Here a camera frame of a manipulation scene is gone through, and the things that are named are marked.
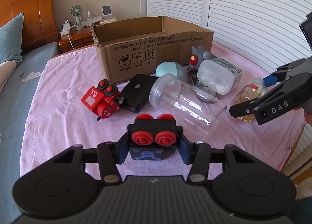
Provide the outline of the person's right hand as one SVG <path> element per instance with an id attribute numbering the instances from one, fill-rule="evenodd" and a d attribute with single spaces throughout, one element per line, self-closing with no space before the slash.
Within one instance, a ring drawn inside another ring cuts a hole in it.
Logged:
<path id="1" fill-rule="evenodd" d="M 293 110 L 300 110 L 302 108 L 300 107 L 296 107 L 295 109 Z M 308 124 L 312 124 L 312 113 L 307 113 L 306 111 L 304 111 L 304 118 L 305 118 L 305 122 L 308 123 Z"/>

